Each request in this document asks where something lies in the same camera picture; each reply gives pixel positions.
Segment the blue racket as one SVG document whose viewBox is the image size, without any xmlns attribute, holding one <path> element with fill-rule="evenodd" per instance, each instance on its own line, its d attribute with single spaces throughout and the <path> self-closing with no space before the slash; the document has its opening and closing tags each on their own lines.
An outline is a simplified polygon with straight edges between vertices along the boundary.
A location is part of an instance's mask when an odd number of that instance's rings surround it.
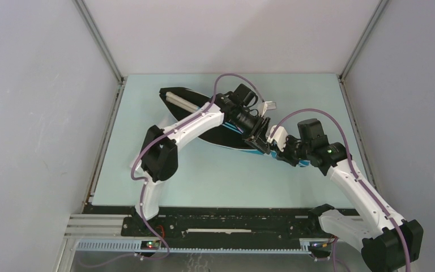
<svg viewBox="0 0 435 272">
<path fill-rule="evenodd" d="M 199 109 L 199 107 L 197 105 L 195 105 L 195 104 L 193 104 L 193 103 L 191 103 L 191 102 L 189 102 L 189 101 L 187 101 L 187 100 L 185 100 L 185 99 L 175 95 L 172 92 L 167 92 L 165 94 L 165 97 L 166 97 L 166 101 L 167 102 L 169 102 L 169 103 L 171 103 L 173 105 L 176 105 L 179 108 L 184 109 L 184 110 L 186 110 L 186 111 L 188 111 L 190 113 L 194 113 L 194 112 L 196 112 Z"/>
</svg>

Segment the aluminium frame post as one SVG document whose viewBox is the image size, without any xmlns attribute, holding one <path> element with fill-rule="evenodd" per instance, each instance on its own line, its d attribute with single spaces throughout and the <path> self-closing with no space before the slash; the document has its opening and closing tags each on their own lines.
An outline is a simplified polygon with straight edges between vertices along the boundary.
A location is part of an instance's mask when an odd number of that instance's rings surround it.
<svg viewBox="0 0 435 272">
<path fill-rule="evenodd" d="M 84 0 L 73 0 L 72 1 L 80 13 L 86 27 L 88 28 L 91 37 L 93 38 L 95 44 L 97 45 L 101 55 L 103 56 L 105 62 L 109 66 L 112 71 L 112 74 L 116 78 L 119 84 L 122 84 L 124 81 L 124 76 L 120 72 L 118 65 L 113 58 L 110 49 L 108 48 L 103 35 L 101 34 L 95 19 L 93 18 L 91 11 L 89 10 L 86 2 Z"/>
<path fill-rule="evenodd" d="M 348 58 L 346 64 L 344 65 L 344 68 L 342 72 L 339 75 L 339 78 L 341 81 L 345 81 L 346 77 L 351 72 L 355 62 L 357 61 L 361 51 L 363 50 L 365 44 L 371 37 L 376 25 L 378 24 L 380 18 L 384 14 L 387 6 L 389 5 L 391 1 L 390 0 L 380 0 L 378 2 L 378 5 L 374 9 L 369 21 L 367 22 L 360 38 L 358 39 L 357 44 L 355 45 L 350 57 Z"/>
</svg>

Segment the blue racket bag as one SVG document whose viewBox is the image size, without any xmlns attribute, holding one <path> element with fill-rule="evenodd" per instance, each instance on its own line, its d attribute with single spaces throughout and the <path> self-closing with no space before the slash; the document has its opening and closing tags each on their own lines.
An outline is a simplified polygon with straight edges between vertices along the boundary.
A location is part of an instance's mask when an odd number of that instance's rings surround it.
<svg viewBox="0 0 435 272">
<path fill-rule="evenodd" d="M 203 107 L 206 102 L 211 100 L 210 97 L 185 87 L 161 88 L 159 91 L 159 96 L 170 111 L 171 115 L 176 119 L 176 121 L 181 121 L 192 113 L 167 102 L 165 97 L 165 94 L 167 92 L 172 92 L 175 95 L 197 105 L 199 109 Z M 215 146 L 224 147 L 231 150 L 243 151 L 250 154 L 263 155 L 263 153 L 250 147 L 244 142 L 242 138 L 242 132 L 243 130 L 241 128 L 238 129 L 233 124 L 226 122 L 203 133 L 199 136 L 199 139 Z"/>
</svg>

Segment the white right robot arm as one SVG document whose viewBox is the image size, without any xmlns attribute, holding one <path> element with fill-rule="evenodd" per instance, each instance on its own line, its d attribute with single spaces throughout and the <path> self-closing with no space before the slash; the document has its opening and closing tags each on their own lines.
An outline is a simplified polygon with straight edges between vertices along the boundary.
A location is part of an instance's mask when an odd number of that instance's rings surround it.
<svg viewBox="0 0 435 272">
<path fill-rule="evenodd" d="M 361 253 L 371 271 L 395 271 L 419 259 L 424 230 L 416 220 L 406 220 L 393 209 L 360 172 L 342 143 L 330 143 L 316 118 L 297 124 L 299 138 L 281 126 L 273 126 L 268 143 L 276 158 L 289 164 L 308 161 L 346 196 L 362 218 L 348 219 L 337 209 L 321 205 L 307 221 L 315 237 L 336 236 Z"/>
</svg>

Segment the aluminium frame post right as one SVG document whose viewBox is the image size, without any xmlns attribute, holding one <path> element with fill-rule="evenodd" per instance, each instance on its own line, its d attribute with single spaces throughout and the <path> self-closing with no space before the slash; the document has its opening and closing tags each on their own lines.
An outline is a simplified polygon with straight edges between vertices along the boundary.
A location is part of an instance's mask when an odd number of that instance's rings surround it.
<svg viewBox="0 0 435 272">
<path fill-rule="evenodd" d="M 339 78 L 341 81 L 345 81 L 346 77 L 351 72 L 355 62 L 357 61 L 361 51 L 363 50 L 365 44 L 371 37 L 376 25 L 378 24 L 380 18 L 384 14 L 387 6 L 389 5 L 391 1 L 390 0 L 380 0 L 378 2 L 378 5 L 374 9 L 369 21 L 367 22 L 360 38 L 358 39 L 357 44 L 355 45 L 350 57 L 348 58 L 346 64 L 344 65 L 344 68 L 342 72 L 339 75 Z"/>
</svg>

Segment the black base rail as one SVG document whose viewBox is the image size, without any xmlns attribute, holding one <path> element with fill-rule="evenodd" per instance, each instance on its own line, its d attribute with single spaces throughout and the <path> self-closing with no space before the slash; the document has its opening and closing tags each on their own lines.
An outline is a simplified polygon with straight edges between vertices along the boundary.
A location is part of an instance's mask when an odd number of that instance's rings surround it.
<svg viewBox="0 0 435 272">
<path fill-rule="evenodd" d="M 143 222 L 137 211 L 123 220 L 121 236 L 164 238 L 173 248 L 297 249 L 333 241 L 309 209 L 162 207 Z"/>
</svg>

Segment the aluminium frame post left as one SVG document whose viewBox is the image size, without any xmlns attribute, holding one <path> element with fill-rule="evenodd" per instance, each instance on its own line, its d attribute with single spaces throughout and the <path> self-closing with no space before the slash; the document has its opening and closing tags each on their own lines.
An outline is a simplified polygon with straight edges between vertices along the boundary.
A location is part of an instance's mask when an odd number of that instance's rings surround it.
<svg viewBox="0 0 435 272">
<path fill-rule="evenodd" d="M 116 78 L 119 84 L 122 84 L 124 81 L 124 76 L 120 72 L 118 65 L 113 58 L 110 49 L 108 48 L 103 35 L 101 34 L 95 19 L 93 18 L 91 11 L 89 10 L 86 2 L 84 0 L 73 0 L 72 1 L 80 13 L 86 27 L 88 28 L 91 37 L 93 38 L 95 44 L 97 45 L 101 55 L 103 56 L 105 62 L 109 66 L 112 71 L 112 74 Z"/>
</svg>

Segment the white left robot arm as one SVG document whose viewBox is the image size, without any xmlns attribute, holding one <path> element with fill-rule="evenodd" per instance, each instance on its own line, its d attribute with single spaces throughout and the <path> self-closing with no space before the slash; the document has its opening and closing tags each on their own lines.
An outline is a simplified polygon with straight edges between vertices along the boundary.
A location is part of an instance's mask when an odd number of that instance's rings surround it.
<svg viewBox="0 0 435 272">
<path fill-rule="evenodd" d="M 131 166 L 131 178 L 143 181 L 135 209 L 139 214 L 134 228 L 143 236 L 155 232 L 164 182 L 178 169 L 178 153 L 191 141 L 204 137 L 216 145 L 270 154 L 267 130 L 274 110 L 273 101 L 265 101 L 254 88 L 240 84 L 227 93 L 215 91 L 211 97 L 197 99 L 197 93 L 183 87 L 162 88 L 164 102 L 188 112 L 166 127 L 151 126 L 140 153 Z"/>
</svg>

